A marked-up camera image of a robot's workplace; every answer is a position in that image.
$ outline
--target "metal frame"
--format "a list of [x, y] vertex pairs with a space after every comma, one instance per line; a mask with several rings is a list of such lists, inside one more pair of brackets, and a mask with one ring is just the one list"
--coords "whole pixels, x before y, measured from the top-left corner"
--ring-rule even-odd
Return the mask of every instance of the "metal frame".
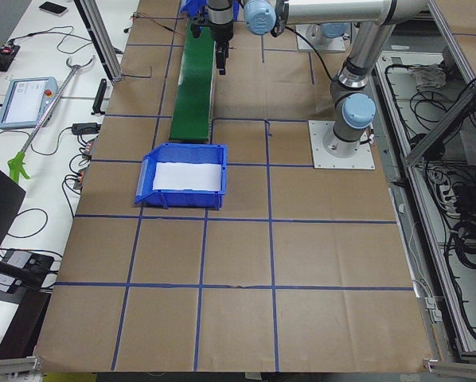
[[17, 358], [13, 360], [0, 360], [0, 374], [10, 372], [35, 372], [41, 368], [40, 357]]
[[80, 18], [88, 31], [89, 37], [93, 41], [95, 50], [98, 54], [103, 70], [107, 74], [107, 78], [112, 83], [119, 82], [123, 78], [121, 67], [119, 66], [118, 57], [112, 46], [109, 34], [105, 29], [102, 15], [96, 5], [95, 0], [75, 0], [75, 5], [79, 11]]
[[424, 361], [424, 367], [438, 376], [461, 376], [476, 380], [476, 364], [446, 363], [436, 360]]
[[[412, 55], [414, 53], [399, 53], [391, 52], [393, 56], [403, 56], [403, 55]], [[438, 57], [435, 61], [440, 61], [441, 57], [434, 53], [428, 53], [428, 56]], [[384, 66], [386, 65], [385, 60], [380, 60], [377, 63], [377, 74], [378, 80], [382, 88], [388, 88], [386, 79], [384, 78]], [[407, 155], [410, 152], [408, 140], [404, 137], [403, 129], [400, 128], [401, 122], [398, 114], [395, 112], [395, 107], [393, 100], [388, 96], [384, 96], [384, 100], [387, 104], [387, 107], [392, 112], [390, 113], [391, 120], [393, 122], [394, 131], [396, 132], [397, 141], [401, 148], [401, 157]], [[414, 198], [419, 201], [418, 210], [420, 218], [423, 223], [424, 231], [427, 236], [427, 243], [430, 249], [431, 257], [434, 260], [435, 267], [438, 273], [439, 282], [443, 288], [447, 304], [449, 306], [449, 311], [454, 323], [454, 330], [459, 339], [459, 352], [461, 355], [466, 353], [473, 353], [476, 355], [476, 350], [474, 351], [473, 344], [470, 342], [469, 336], [464, 329], [466, 324], [464, 318], [461, 315], [461, 311], [458, 305], [458, 298], [455, 295], [454, 287], [452, 285], [451, 277], [447, 270], [447, 265], [445, 264], [445, 259], [442, 256], [442, 248], [440, 247], [439, 238], [437, 232], [435, 231], [435, 226], [433, 225], [433, 220], [431, 219], [431, 206], [426, 204], [424, 201], [429, 198], [425, 190], [425, 185], [423, 181], [420, 180], [419, 170], [415, 167], [405, 166], [405, 171], [408, 175], [408, 178], [412, 180], [412, 192]]]
[[464, 80], [466, 82], [472, 81], [472, 79], [475, 78], [474, 71], [468, 63], [468, 60], [464, 56], [461, 48], [459, 47], [458, 42], [454, 39], [454, 35], [452, 34], [451, 28], [443, 17], [442, 13], [440, 12], [438, 6], [436, 5], [436, 1], [429, 0], [428, 4], [432, 17], [435, 19], [436, 25], [438, 26], [440, 33], [445, 39], [445, 42], [448, 44], [452, 56], [455, 59], [455, 63], [457, 64]]

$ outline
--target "wire bundle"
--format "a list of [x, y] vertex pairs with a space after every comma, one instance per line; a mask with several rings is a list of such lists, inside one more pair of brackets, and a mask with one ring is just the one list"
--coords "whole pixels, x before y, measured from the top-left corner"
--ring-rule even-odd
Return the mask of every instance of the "wire bundle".
[[476, 340], [476, 327], [473, 327], [468, 318], [462, 289], [451, 266], [451, 256], [456, 255], [458, 261], [467, 268], [476, 270], [476, 262], [470, 259], [476, 256], [476, 216], [471, 212], [456, 213], [451, 207], [453, 200], [445, 200], [436, 192], [441, 185], [449, 185], [453, 189], [456, 185], [472, 184], [476, 186], [476, 177], [469, 174], [465, 166], [460, 165], [431, 165], [426, 162], [423, 169], [427, 189], [438, 209], [444, 229], [443, 256], [447, 265], [452, 285], [458, 298], [459, 310], [463, 321], [471, 336]]
[[[396, 112], [399, 116], [399, 120], [401, 122], [401, 125], [403, 126], [404, 133], [406, 134], [408, 140], [412, 140], [415, 136], [418, 135], [416, 131], [413, 130], [412, 127], [410, 127], [406, 120], [404, 119], [403, 112], [401, 110], [401, 107], [399, 105], [399, 101], [397, 99], [397, 94], [394, 91], [392, 81], [390, 80], [390, 73], [392, 69], [394, 68], [402, 68], [406, 70], [414, 69], [414, 68], [420, 68], [423, 67], [423, 65], [404, 65], [404, 64], [391, 64], [387, 66], [384, 70], [385, 74], [385, 79], [387, 81], [388, 89], [391, 93], [392, 96], [392, 101], [394, 103], [394, 106], [396, 108]], [[466, 86], [460, 91], [458, 94], [458, 97], [456, 100], [449, 100], [445, 97], [440, 92], [434, 92], [434, 91], [421, 91], [417, 92], [410, 98], [410, 109], [415, 116], [417, 122], [422, 126], [425, 130], [430, 131], [431, 128], [426, 124], [426, 123], [437, 123], [438, 120], [434, 119], [428, 119], [424, 116], [422, 116], [419, 113], [419, 106], [422, 104], [430, 104], [433, 107], [439, 109], [443, 113], [449, 111], [462, 97], [462, 95], [465, 92], [473, 92], [473, 96], [466, 104], [466, 106], [458, 113], [457, 117], [455, 120], [452, 122], [452, 124], [447, 128], [447, 133], [446, 136], [444, 137], [445, 142], [447, 143], [456, 134], [461, 130], [462, 125], [464, 124], [464, 121], [469, 119], [471, 121], [472, 126], [475, 127], [476, 129], [476, 77], [472, 79]], [[444, 102], [451, 102], [450, 107], [446, 107]]]

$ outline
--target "metal bracket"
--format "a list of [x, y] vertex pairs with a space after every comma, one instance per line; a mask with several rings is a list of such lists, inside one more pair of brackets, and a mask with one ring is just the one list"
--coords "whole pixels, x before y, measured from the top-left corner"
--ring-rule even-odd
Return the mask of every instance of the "metal bracket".
[[425, 360], [423, 366], [440, 376], [461, 376], [476, 380], [476, 364], [445, 363], [437, 360]]
[[34, 372], [40, 370], [40, 367], [40, 357], [0, 360], [0, 374], [8, 374], [10, 372]]
[[315, 169], [328, 170], [374, 170], [373, 154], [369, 144], [360, 145], [351, 158], [337, 158], [326, 151], [323, 137], [331, 129], [334, 121], [309, 121], [310, 145]]

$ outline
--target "green grabber jaw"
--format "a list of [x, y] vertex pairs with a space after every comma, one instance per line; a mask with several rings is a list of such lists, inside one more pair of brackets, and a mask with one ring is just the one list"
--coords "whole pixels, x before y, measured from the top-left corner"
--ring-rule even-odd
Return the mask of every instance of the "green grabber jaw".
[[15, 158], [8, 161], [8, 168], [10, 168], [10, 178], [17, 184], [21, 174], [25, 179], [29, 179], [29, 175], [24, 170], [24, 157], [25, 153], [19, 151], [17, 155], [15, 155]]

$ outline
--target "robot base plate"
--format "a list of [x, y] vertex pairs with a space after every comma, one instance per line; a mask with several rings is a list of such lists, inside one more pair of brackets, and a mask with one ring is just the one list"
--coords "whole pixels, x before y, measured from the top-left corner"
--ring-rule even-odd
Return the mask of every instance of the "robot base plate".
[[[296, 31], [300, 33], [302, 36], [307, 35], [307, 28], [309, 28], [310, 25], [297, 25], [296, 26]], [[298, 50], [299, 52], [312, 52], [312, 48], [300, 37], [296, 37], [296, 42], [298, 43]], [[313, 44], [314, 47], [319, 51], [319, 52], [328, 52], [328, 53], [339, 53], [339, 52], [345, 52], [346, 47], [344, 44], [344, 40], [342, 37], [337, 37], [337, 38], [332, 38], [329, 43], [327, 44]]]
[[[351, 158], [337, 158], [326, 151], [323, 136], [334, 126], [334, 121], [309, 121], [310, 145], [315, 169], [374, 170], [373, 153], [369, 144], [360, 145]], [[367, 139], [366, 133], [361, 140]]]

